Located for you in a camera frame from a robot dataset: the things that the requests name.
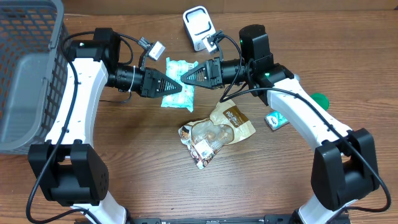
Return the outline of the green lidded jar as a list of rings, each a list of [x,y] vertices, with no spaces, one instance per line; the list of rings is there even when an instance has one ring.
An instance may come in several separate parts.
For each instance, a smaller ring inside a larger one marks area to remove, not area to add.
[[[313,99],[318,105],[320,105],[325,111],[328,110],[330,106],[329,99],[321,94],[321,93],[314,93],[310,95],[311,99]]]

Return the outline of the brown pantree snack bag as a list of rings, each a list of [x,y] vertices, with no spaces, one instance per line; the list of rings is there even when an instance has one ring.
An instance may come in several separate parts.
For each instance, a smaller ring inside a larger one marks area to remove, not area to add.
[[[189,122],[179,130],[182,144],[202,170],[217,155],[223,146],[236,144],[251,137],[254,126],[232,100],[218,103],[210,116]]]

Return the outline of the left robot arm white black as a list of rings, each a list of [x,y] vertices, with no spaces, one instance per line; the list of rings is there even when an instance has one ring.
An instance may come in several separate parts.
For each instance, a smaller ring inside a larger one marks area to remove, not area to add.
[[[127,208],[109,191],[109,171],[94,149],[93,129],[103,89],[160,98],[181,91],[180,84],[146,66],[164,52],[160,42],[137,39],[143,49],[138,66],[120,62],[121,44],[132,37],[110,28],[69,35],[61,43],[67,82],[54,123],[41,144],[31,145],[28,161],[35,174],[33,191],[46,200],[81,213],[92,223],[131,223]]]

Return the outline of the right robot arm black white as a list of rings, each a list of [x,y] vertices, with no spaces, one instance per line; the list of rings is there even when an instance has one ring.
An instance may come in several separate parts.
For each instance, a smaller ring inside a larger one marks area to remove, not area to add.
[[[248,93],[282,114],[314,152],[313,196],[291,215],[266,215],[266,223],[348,223],[355,202],[382,187],[374,138],[352,130],[327,113],[301,87],[295,75],[275,63],[264,26],[239,31],[239,58],[207,60],[181,80],[215,89],[245,83]]]

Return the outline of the teal snack wrapper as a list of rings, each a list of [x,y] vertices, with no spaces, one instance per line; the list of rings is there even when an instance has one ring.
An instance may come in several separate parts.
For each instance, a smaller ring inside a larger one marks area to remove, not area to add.
[[[186,108],[189,112],[193,112],[195,87],[193,85],[182,83],[180,78],[197,65],[197,61],[190,63],[185,60],[171,60],[169,57],[166,58],[166,75],[180,84],[182,86],[182,90],[179,93],[164,96],[161,107]]]

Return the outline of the small green white carton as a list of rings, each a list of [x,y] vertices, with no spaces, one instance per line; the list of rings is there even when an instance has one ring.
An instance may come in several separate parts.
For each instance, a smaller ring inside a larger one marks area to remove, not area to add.
[[[273,131],[289,123],[289,121],[278,111],[273,111],[266,115],[265,121]]]

